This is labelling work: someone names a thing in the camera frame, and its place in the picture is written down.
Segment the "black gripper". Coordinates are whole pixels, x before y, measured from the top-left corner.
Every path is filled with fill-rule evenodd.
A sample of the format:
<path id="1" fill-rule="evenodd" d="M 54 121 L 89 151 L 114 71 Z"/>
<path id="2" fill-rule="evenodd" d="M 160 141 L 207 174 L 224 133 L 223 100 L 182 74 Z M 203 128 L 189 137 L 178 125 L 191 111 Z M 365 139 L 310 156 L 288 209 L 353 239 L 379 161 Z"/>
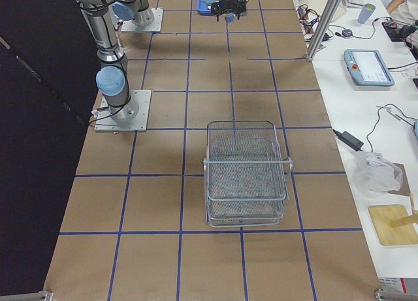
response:
<path id="1" fill-rule="evenodd" d="M 246 0 L 217 0 L 211 4 L 211 14 L 219 21 L 219 14 L 237 14 L 237 19 L 241 13 L 246 11 Z"/>

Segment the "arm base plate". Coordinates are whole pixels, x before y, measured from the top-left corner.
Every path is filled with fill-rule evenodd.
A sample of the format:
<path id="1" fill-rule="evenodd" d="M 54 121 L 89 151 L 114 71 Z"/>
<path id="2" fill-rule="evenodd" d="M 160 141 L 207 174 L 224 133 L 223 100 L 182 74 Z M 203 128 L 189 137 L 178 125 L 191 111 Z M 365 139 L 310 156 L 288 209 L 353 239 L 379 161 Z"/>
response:
<path id="1" fill-rule="evenodd" d="M 96 132 L 145 132 L 148 126 L 150 103 L 152 98 L 151 90 L 131 90 L 131 99 L 123 109 L 116 115 L 108 117 L 117 108 L 108 110 L 108 104 L 102 96 L 100 106 L 103 111 L 98 113 L 98 121 L 94 122 Z"/>
<path id="2" fill-rule="evenodd" d="M 138 11 L 132 20 L 124 21 L 122 33 L 159 33 L 162 27 L 164 10 L 162 8 L 147 8 Z"/>

